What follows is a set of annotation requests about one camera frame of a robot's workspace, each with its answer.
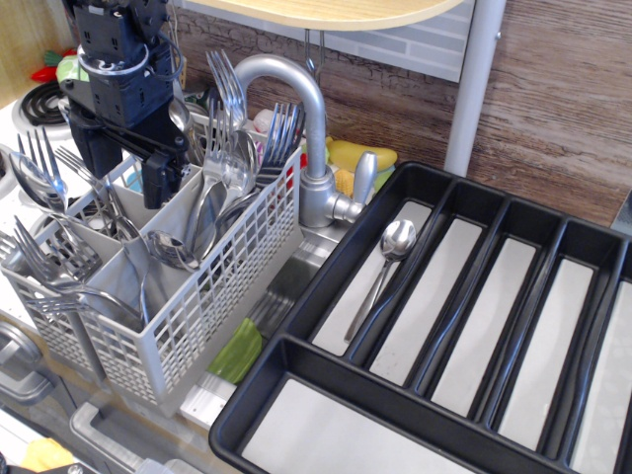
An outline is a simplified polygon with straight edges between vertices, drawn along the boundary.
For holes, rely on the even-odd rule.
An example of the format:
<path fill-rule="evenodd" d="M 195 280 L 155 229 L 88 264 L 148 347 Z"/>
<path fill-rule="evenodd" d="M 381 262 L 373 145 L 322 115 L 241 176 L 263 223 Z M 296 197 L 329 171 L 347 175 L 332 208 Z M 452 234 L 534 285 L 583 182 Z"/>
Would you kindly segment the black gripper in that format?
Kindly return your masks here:
<path fill-rule="evenodd" d="M 71 134 L 86 168 L 105 178 L 124 150 L 142 165 L 144 206 L 158 209 L 180 188 L 189 142 L 169 106 L 179 72 L 169 42 L 82 42 L 77 56 L 90 82 L 65 80 Z"/>

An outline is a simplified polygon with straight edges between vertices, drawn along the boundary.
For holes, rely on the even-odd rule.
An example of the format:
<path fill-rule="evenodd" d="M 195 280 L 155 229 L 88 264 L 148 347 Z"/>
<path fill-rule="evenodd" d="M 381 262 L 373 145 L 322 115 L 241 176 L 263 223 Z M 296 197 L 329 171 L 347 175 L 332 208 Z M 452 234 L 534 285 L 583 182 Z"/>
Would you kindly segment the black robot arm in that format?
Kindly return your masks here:
<path fill-rule="evenodd" d="M 157 209 L 180 188 L 187 136 L 169 110 L 175 44 L 163 32 L 164 1 L 67 1 L 86 80 L 63 79 L 72 137 L 88 170 L 106 177 L 128 152 L 141 163 L 144 204 Z"/>

